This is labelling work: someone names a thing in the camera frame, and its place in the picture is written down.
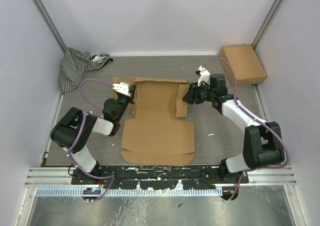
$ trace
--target cardboard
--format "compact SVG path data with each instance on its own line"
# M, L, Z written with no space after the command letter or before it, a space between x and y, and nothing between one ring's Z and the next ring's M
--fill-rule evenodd
M267 73L251 45L223 47L219 57L228 61L233 67L238 85L262 83L267 78ZM232 71L224 62L222 65L230 85L234 86Z
M184 166L195 151L194 123L184 122L188 104L186 80L157 78L115 78L136 85L133 116L125 120L121 156L129 163Z

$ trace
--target robotic arm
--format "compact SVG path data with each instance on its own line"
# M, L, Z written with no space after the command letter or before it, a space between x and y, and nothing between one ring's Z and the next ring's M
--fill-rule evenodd
M71 151L74 161L86 172L100 176L99 163L92 157L88 148L87 140L91 134L100 133L106 136L114 136L120 128L120 119L123 116L129 103L134 104L135 85L126 82L113 84L112 87L118 98L107 99L103 107L103 119L88 114L85 119L81 135ZM80 130L83 120L83 111L75 107L71 108L57 123L51 132L51 139L66 152L72 146Z
M256 120L267 124L281 137L280 126L276 122L266 122L260 119L243 107L238 99L236 104L234 95L227 92L226 79L223 74L210 75L202 66L199 67L196 74L199 76L199 81L190 84L189 91L183 97L183 101L188 104L211 102L214 109L231 119L244 133L242 154L221 161L219 166L221 176L224 178L228 174L278 165L283 162L285 159L283 146L271 132L268 132Z

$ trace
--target gray floor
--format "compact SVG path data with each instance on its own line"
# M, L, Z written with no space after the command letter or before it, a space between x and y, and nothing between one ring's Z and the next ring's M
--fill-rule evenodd
M283 186L240 188L220 197L36 197L28 226L294 226Z
M207 60L215 56L134 56L114 57L114 62L101 70L89 72L86 78L97 78L112 82L115 77L140 76L153 78L179 78L196 82L197 68ZM206 67L210 73L224 73L219 61L213 61ZM234 88L227 82L229 93ZM103 106L107 98L112 97L112 91L106 86L88 82L84 86L87 97ZM257 103L251 86L240 86L237 97L253 113L259 115ZM58 119L60 119L71 107L95 112L95 109L86 103L80 95L79 89L67 93L62 102ZM219 164L221 159L239 154L243 149L243 134L239 128L228 118L220 115L205 102L201 105L192 105L188 108L188 116L185 121L195 123L195 152L192 164ZM127 110L122 118L132 118L131 111ZM94 158L101 165L127 164L120 156L122 138L121 128L114 137L106 137L91 134L88 140L88 148ZM68 165L70 160L66 153L55 143L49 149L47 165Z

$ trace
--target black mounting plate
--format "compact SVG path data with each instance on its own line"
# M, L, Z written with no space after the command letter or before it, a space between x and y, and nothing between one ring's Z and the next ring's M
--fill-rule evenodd
M222 179L218 174L217 165L188 165L184 167L169 166L101 166L101 177L114 175L114 183L111 189L140 188L154 190L166 188L174 189L181 180L184 190L189 189L215 189L215 184L234 184L239 174ZM78 169L73 171L72 185L97 185L108 186L111 179L94 180L83 175ZM241 183L248 183L248 177L244 176Z

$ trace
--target white wall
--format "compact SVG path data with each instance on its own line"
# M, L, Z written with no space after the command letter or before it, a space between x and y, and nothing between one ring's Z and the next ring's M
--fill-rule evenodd
M95 53L212 54L251 44L273 0L43 0L69 46Z
M0 225L18 216L59 96L63 57L32 0L0 0Z
M281 125L307 217L320 214L320 1L284 0L257 47L268 78L259 86Z

